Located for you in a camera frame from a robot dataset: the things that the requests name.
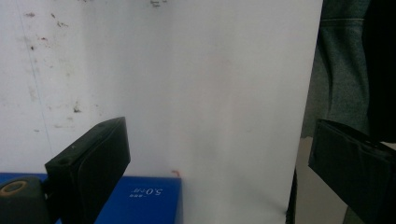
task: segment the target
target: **black plastic part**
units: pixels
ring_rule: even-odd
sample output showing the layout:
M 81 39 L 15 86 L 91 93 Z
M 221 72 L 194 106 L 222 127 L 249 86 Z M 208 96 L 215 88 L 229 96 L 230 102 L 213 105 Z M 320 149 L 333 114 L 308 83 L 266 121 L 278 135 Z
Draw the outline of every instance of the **black plastic part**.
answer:
M 366 224 L 396 223 L 396 151 L 344 124 L 319 120 L 309 166 Z
M 0 185 L 0 223 L 50 224 L 38 177 L 24 176 Z
M 46 163 L 51 213 L 93 223 L 130 162 L 125 118 L 97 124 Z

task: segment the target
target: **blue box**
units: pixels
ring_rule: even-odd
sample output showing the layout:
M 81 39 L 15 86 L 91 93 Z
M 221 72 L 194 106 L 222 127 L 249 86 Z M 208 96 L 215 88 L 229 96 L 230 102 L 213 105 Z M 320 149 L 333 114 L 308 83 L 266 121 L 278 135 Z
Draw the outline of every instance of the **blue box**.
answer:
M 0 183 L 23 175 L 2 173 Z M 123 176 L 95 223 L 181 224 L 181 179 Z

